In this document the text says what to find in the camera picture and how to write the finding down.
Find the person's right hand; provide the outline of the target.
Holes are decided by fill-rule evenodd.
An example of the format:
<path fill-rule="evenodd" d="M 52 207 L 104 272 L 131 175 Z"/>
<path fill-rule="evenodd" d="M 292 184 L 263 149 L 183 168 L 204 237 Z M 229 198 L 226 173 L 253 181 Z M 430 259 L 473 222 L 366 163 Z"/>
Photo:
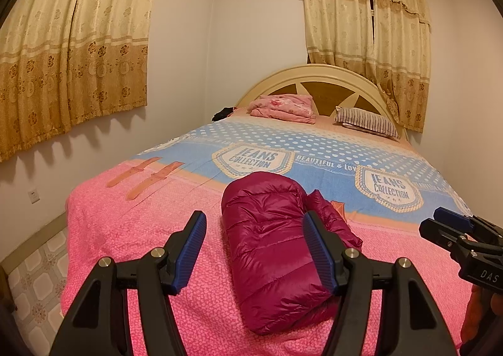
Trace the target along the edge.
<path fill-rule="evenodd" d="M 467 304 L 466 316 L 460 331 L 462 343 L 469 342 L 478 334 L 478 328 L 484 316 L 484 307 L 482 303 L 483 289 L 477 285 L 472 286 L 472 293 Z M 503 314 L 503 297 L 494 293 L 491 298 L 490 307 L 496 316 Z"/>

